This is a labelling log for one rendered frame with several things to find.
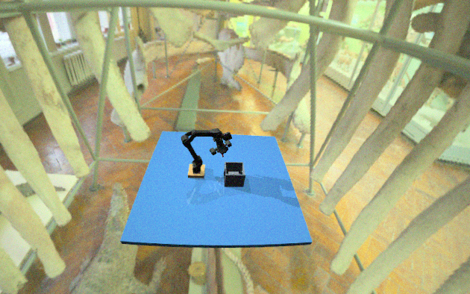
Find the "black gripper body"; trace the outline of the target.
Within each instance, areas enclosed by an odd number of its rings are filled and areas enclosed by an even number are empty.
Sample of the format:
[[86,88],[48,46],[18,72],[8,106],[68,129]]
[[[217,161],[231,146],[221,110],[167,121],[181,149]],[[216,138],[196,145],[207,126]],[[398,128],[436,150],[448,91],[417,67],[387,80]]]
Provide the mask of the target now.
[[221,144],[221,145],[217,145],[217,144],[216,144],[217,147],[216,147],[215,149],[214,149],[214,147],[210,148],[210,153],[211,153],[212,155],[215,155],[215,154],[216,154],[216,151],[219,152],[218,147],[222,147],[223,145],[224,145],[224,146],[228,146],[228,147],[231,147],[231,146],[232,146],[231,142],[230,142],[229,140],[227,140],[227,141],[225,141],[225,144],[224,144],[224,143]]

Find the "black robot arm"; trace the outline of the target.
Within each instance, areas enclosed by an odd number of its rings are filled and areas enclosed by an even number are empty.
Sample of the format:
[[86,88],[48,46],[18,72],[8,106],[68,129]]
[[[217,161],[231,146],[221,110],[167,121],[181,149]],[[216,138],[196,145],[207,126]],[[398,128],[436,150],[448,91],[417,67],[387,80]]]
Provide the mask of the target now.
[[[189,138],[189,136],[191,136]],[[214,128],[212,130],[192,130],[190,132],[185,133],[181,136],[181,141],[185,147],[188,148],[190,154],[193,156],[194,161],[192,162],[192,171],[194,175],[200,174],[201,166],[202,166],[202,159],[198,156],[192,148],[191,142],[195,137],[213,137],[213,141],[216,142],[217,145],[223,144],[223,140],[231,140],[232,136],[230,131],[227,133],[222,133],[218,128]],[[221,154],[224,154],[228,151],[227,146],[218,147],[218,150]]]

